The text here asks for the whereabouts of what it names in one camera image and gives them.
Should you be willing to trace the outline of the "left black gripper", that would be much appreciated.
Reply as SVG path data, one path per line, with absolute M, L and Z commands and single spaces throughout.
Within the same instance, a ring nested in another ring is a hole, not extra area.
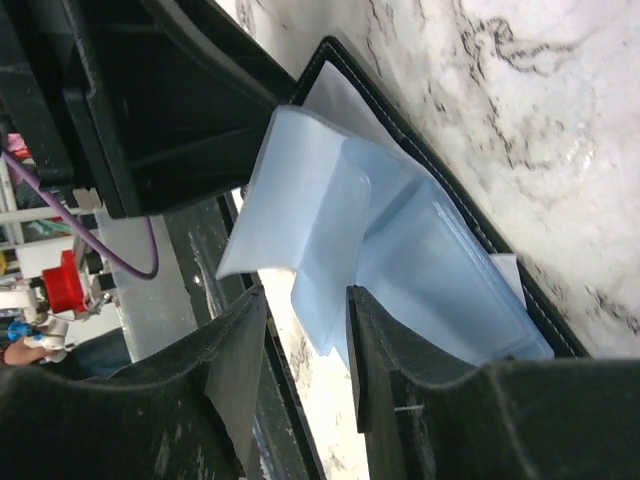
M 245 184 L 294 79 L 214 1 L 67 1 L 83 75 L 72 108 L 115 218 L 158 215 Z M 90 185 L 63 95 L 73 42 L 59 1 L 1 3 L 1 113 L 46 187 Z

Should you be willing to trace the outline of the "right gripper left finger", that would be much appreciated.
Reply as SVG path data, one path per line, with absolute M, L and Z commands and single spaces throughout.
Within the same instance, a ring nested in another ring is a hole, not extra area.
M 5 479 L 241 479 L 266 329 L 261 287 L 107 379 L 1 371 Z

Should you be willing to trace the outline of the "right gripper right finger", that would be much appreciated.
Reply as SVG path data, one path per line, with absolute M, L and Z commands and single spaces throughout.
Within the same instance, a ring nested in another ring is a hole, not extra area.
M 346 291 L 359 432 L 374 479 L 635 479 L 632 359 L 468 364 Z

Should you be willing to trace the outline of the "black leather card holder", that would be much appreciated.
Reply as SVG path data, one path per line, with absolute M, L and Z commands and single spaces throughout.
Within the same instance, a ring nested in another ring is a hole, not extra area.
M 324 38 L 273 112 L 217 275 L 295 275 L 316 352 L 345 355 L 346 290 L 473 365 L 584 346 L 346 47 Z

